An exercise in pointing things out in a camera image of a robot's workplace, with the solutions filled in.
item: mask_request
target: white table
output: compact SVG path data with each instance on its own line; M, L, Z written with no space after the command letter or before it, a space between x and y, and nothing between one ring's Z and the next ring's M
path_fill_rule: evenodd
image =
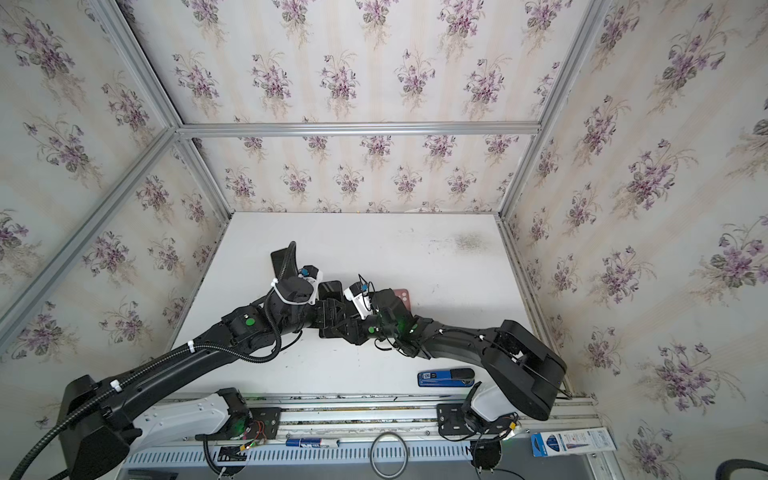
M236 213L174 347L264 295L274 277L270 252L291 240L299 267L314 265L324 280L341 280L345 288L358 273L379 290L406 288L414 314L473 328L513 319L531 329L492 215ZM283 336L283 345L294 338ZM460 366L467 365L382 352L372 340L354 346L344 339L320 339L316 329L304 329L299 342L272 362L234 362L179 393L236 387L245 395L270 396L462 394L468 389L416 383L420 371ZM477 380L492 382L483 368L472 368Z

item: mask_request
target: cardboard box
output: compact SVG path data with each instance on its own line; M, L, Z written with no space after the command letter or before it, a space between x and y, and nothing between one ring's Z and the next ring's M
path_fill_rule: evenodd
M616 450L614 440L605 427L534 433L531 435L531 446L534 457L578 455Z

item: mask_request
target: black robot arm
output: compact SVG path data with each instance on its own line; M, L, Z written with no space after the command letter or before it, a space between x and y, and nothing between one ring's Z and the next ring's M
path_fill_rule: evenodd
M294 242L274 252L272 261L276 279L267 295L236 308L187 344L100 382L90 376L70 382L57 425L9 480L20 480L57 435L72 480L92 480L109 472L142 435L134 420L156 402L237 359L268 362L280 352L284 333L306 327L318 329L321 338L340 337L355 345L368 339L388 341L407 356L451 358L481 366L521 412L539 420L549 417L566 367L520 324L505 320L500 327L487 329L446 326L412 315L392 290L376 292L362 277L343 291L338 281L322 282L322 273L314 266L298 269ZM251 356L269 345L273 345L269 355ZM239 394L227 398L230 414L244 405ZM228 438L229 427L222 427L220 438Z

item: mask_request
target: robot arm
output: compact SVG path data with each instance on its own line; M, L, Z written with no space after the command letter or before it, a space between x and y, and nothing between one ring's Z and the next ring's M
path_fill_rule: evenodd
M340 337L354 345L362 345L368 339L388 340L407 356L444 357L481 366L490 372L498 388L493 393L486 387L482 395L470 398L470 410L490 405L488 399L493 399L495 406L499 399L502 405L506 399L532 418L549 417L566 367L520 324L505 320L500 327L466 329L414 316L392 290L375 291L361 277L343 291L341 282L322 282L323 274L314 266L298 269L295 255L294 242L287 249L274 252L276 279L268 294L236 308L186 345L100 382L90 376L70 382L62 399L58 424L27 454L10 480L20 480L32 460L56 435L60 435L69 477L92 480L139 448L165 442L168 435L186 436L180 435L187 431L183 424L199 417L195 408L198 412L202 411L200 408L210 410L206 414L210 420L200 424L197 433L215 433L218 439L241 438L252 419L243 398L234 389L213 394L207 400L211 405L205 407L199 406L201 401L197 400L185 402L188 406L162 410L166 417L174 419L173 425L160 425L148 414L162 409L153 407L155 403L220 366L237 359L253 363L270 361L279 353L284 333L306 327L317 328L321 338ZM268 356L250 355L273 344ZM475 412L473 423L482 424L482 419L489 419L488 415Z

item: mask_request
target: floral wallpaper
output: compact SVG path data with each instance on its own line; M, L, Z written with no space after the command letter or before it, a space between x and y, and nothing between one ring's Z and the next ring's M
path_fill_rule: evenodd
M0 218L0 231L10 232L3 237L8 255L35 246L23 240L12 213ZM0 356L0 420L18 432L0 453L0 475L55 424L68 382L101 379L166 351L221 233L213 207L169 151ZM30 477L62 468L53 445Z
M766 12L614 2L509 218L626 478L768 462Z
M496 212L528 135L197 140L235 210Z
M184 121L231 123L535 119L588 2L121 4Z
M0 315L161 129L92 15L0 5Z

